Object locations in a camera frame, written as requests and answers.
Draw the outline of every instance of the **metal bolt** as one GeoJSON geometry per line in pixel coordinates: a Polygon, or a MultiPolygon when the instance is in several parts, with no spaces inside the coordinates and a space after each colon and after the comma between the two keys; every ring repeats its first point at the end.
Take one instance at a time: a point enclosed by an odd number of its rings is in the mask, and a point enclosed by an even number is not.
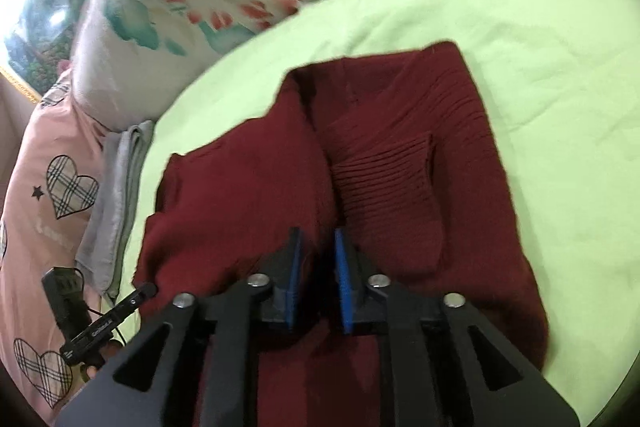
{"type": "Polygon", "coordinates": [[[386,288],[391,284],[391,279],[382,273],[376,273],[367,281],[372,288],[386,288]]]}
{"type": "Polygon", "coordinates": [[[174,297],[174,306],[177,308],[188,308],[189,306],[193,306],[193,303],[196,301],[196,298],[190,293],[178,293],[174,297]]]}
{"type": "Polygon", "coordinates": [[[270,279],[268,275],[264,273],[254,273],[247,278],[246,283],[254,288],[261,288],[263,286],[267,286],[269,281],[270,279]]]}
{"type": "Polygon", "coordinates": [[[447,308],[462,308],[465,305],[466,299],[459,293],[447,293],[444,296],[444,305],[447,308]]]}

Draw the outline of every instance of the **folded gray cloth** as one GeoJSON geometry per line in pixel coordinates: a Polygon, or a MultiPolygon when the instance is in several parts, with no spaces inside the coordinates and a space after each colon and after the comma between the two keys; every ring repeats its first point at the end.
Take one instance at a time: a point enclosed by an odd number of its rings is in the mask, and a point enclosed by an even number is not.
{"type": "Polygon", "coordinates": [[[82,236],[76,266],[85,282],[111,304],[120,292],[124,250],[138,203],[140,173],[154,124],[145,121],[104,141],[104,175],[89,224],[82,236]]]}

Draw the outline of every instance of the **light green fabric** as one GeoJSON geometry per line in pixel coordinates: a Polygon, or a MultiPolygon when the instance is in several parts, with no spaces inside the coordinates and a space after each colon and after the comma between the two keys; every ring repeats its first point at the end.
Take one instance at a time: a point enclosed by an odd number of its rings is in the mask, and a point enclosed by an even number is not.
{"type": "Polygon", "coordinates": [[[545,375],[586,425],[640,348],[640,0],[325,0],[306,8],[227,55],[159,121],[123,280],[171,153],[263,115],[291,68],[443,39],[465,56],[509,175],[551,325],[545,375]]]}

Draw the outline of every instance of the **maroon sweater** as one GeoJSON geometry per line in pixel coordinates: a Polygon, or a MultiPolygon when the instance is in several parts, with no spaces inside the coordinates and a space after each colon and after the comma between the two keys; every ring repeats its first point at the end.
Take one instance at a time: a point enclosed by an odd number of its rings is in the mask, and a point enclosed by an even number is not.
{"type": "MultiPolygon", "coordinates": [[[[331,255],[345,224],[392,279],[462,293],[542,367],[545,312],[482,102],[451,42],[293,71],[265,117],[172,156],[156,210],[134,278],[159,287],[143,317],[182,291],[223,291],[291,226],[312,255],[331,255]]],[[[329,323],[261,354],[261,427],[378,425],[375,340],[329,323]]]]}

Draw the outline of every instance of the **blue strip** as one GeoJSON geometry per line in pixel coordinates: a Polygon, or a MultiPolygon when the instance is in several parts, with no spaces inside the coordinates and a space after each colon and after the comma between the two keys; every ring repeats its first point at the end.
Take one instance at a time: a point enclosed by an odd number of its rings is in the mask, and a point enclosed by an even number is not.
{"type": "Polygon", "coordinates": [[[342,231],[335,231],[335,266],[338,270],[338,285],[340,285],[340,309],[342,310],[342,327],[344,332],[353,332],[353,303],[351,302],[351,277],[347,264],[347,253],[344,250],[342,231]]]}
{"type": "Polygon", "coordinates": [[[293,328],[296,320],[296,305],[298,304],[298,282],[300,281],[300,257],[302,252],[302,232],[298,233],[298,241],[293,254],[291,273],[289,275],[289,288],[285,295],[284,316],[289,329],[293,328]]]}

